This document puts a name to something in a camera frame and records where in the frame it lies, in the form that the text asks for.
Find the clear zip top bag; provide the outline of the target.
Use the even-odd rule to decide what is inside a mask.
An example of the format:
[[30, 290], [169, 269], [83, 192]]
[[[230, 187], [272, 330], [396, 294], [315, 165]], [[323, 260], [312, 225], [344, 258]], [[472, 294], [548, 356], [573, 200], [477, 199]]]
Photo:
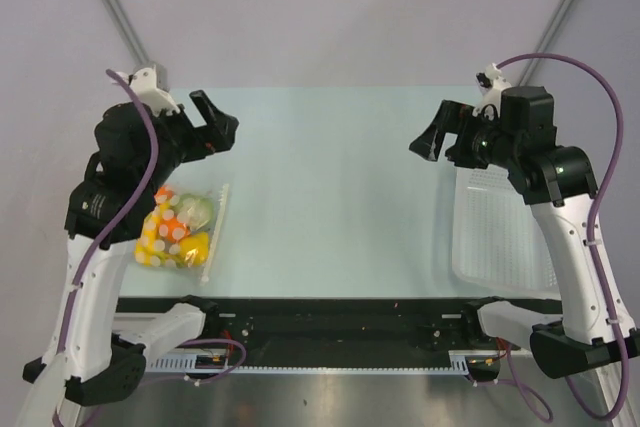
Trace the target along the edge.
[[150, 269], [189, 271], [207, 284], [224, 226], [230, 186], [212, 198], [162, 186], [134, 248], [136, 263]]

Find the yellow fake bell pepper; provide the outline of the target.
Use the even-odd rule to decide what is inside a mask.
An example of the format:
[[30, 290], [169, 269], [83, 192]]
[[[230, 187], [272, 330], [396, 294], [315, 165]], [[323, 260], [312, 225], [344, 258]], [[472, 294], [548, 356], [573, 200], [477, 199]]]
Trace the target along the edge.
[[209, 234], [198, 232], [183, 238], [179, 243], [179, 258], [186, 267], [203, 265], [209, 256]]

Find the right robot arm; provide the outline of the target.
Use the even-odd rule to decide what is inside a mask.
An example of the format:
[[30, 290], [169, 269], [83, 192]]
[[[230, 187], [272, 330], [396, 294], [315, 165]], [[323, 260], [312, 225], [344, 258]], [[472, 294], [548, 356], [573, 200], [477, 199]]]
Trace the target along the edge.
[[562, 313], [546, 317], [499, 298], [471, 304], [463, 340], [484, 348], [501, 338], [529, 350], [551, 379], [631, 359], [639, 331], [620, 300], [602, 241], [588, 223], [598, 192], [586, 153], [556, 143], [554, 99], [542, 87], [489, 91], [480, 107], [441, 102], [409, 149], [459, 168], [506, 170], [541, 229], [559, 288]]

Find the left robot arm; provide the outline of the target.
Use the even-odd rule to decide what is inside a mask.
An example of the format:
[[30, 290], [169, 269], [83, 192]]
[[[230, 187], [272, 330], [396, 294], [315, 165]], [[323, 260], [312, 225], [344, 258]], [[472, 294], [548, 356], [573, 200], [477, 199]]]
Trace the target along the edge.
[[183, 109], [157, 114], [138, 99], [109, 108], [96, 126], [98, 149], [69, 198], [66, 282], [55, 331], [44, 355], [24, 366], [31, 389], [19, 425], [57, 425], [65, 400], [83, 407], [122, 401], [149, 363], [192, 341], [207, 347], [219, 339], [218, 306], [195, 296], [178, 300], [139, 333], [112, 330], [125, 270], [156, 192], [180, 165], [234, 144], [238, 120], [203, 91], [190, 98], [201, 126]]

